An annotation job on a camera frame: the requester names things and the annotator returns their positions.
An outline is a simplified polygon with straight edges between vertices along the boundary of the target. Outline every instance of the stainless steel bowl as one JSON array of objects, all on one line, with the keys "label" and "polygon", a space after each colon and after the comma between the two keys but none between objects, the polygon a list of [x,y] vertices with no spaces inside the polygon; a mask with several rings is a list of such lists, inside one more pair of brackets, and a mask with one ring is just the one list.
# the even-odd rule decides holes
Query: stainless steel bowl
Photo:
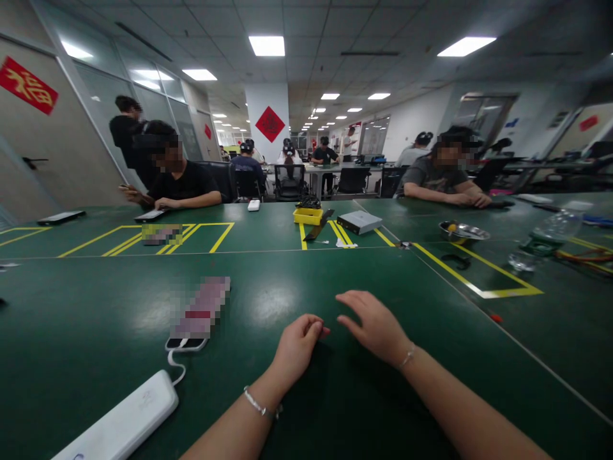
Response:
[{"label": "stainless steel bowl", "polygon": [[[451,224],[457,225],[458,229],[454,232],[448,231],[447,228]],[[456,220],[445,220],[439,224],[439,228],[441,229],[441,236],[444,240],[459,245],[463,245],[466,242],[474,243],[476,241],[488,240],[490,238],[490,234],[485,230],[468,224],[461,224]]]}]

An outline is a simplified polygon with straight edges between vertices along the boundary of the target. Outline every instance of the water bottle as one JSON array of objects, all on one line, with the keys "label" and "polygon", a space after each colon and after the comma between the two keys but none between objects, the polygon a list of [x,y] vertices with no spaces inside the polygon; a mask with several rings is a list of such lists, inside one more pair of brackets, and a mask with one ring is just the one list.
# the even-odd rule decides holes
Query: water bottle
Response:
[{"label": "water bottle", "polygon": [[591,207],[592,203],[584,201],[566,203],[559,213],[546,218],[530,232],[528,241],[509,255],[509,264],[516,270],[533,272],[540,262],[579,233],[583,213]]}]

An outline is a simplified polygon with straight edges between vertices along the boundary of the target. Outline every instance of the bracelet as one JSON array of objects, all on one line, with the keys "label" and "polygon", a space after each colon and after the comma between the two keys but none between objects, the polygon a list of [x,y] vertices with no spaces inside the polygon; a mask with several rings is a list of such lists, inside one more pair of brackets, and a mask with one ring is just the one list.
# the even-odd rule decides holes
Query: bracelet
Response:
[{"label": "bracelet", "polygon": [[268,418],[270,418],[272,421],[278,420],[279,419],[279,414],[281,412],[283,412],[283,405],[279,404],[279,407],[276,409],[275,414],[271,414],[270,411],[266,408],[263,408],[262,406],[260,406],[257,401],[254,399],[253,396],[251,396],[249,394],[249,391],[247,391],[247,389],[249,388],[249,385],[247,385],[245,388],[243,388],[243,391],[245,392],[245,397],[249,400],[249,402],[251,403],[251,405],[260,413],[262,414],[262,416],[267,416]]},{"label": "bracelet", "polygon": [[413,358],[413,356],[415,355],[415,349],[416,349],[415,344],[411,342],[411,348],[409,352],[407,353],[407,357],[404,358],[404,361],[400,363],[400,365],[396,367],[396,369],[401,370],[403,366]]}]

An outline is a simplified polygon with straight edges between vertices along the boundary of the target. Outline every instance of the green workbench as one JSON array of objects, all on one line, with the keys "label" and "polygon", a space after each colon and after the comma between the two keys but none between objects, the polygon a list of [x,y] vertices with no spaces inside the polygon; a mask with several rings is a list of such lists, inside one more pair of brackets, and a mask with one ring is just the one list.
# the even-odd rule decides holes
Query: green workbench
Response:
[{"label": "green workbench", "polygon": [[[612,211],[610,194],[581,198]],[[505,274],[508,253],[550,213],[521,202],[488,211],[378,199],[327,207],[335,216],[366,209],[386,228],[350,234],[359,247],[341,249],[327,225],[317,241],[330,244],[304,248],[294,205],[263,203],[257,213],[246,204],[171,213],[158,223],[185,225],[173,248],[132,239],[140,209],[131,206],[0,233],[0,262],[21,264],[0,273],[9,302],[0,307],[0,458],[51,458],[156,371],[178,376],[164,344],[205,276],[232,279],[220,324],[201,352],[177,358],[187,365],[179,407],[133,458],[178,458],[265,370],[283,328],[305,312],[332,334],[287,394],[263,458],[456,458],[406,382],[336,324],[348,308],[334,295],[348,289],[373,292],[410,338],[554,458],[608,458],[610,281],[558,261],[521,280],[530,287]],[[492,233],[462,272],[437,262],[466,255],[439,237],[448,218]],[[584,228],[579,238],[613,247],[611,234]],[[391,247],[397,238],[416,245]],[[573,244],[566,249],[585,249]]]}]

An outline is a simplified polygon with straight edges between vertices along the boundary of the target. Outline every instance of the yellow box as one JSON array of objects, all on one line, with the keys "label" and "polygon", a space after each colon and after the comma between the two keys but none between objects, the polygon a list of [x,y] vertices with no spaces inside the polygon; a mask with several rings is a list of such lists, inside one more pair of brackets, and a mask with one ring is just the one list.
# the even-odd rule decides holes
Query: yellow box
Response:
[{"label": "yellow box", "polygon": [[294,211],[294,223],[305,225],[319,225],[321,217],[324,215],[323,210],[313,210],[308,208],[296,208]]}]

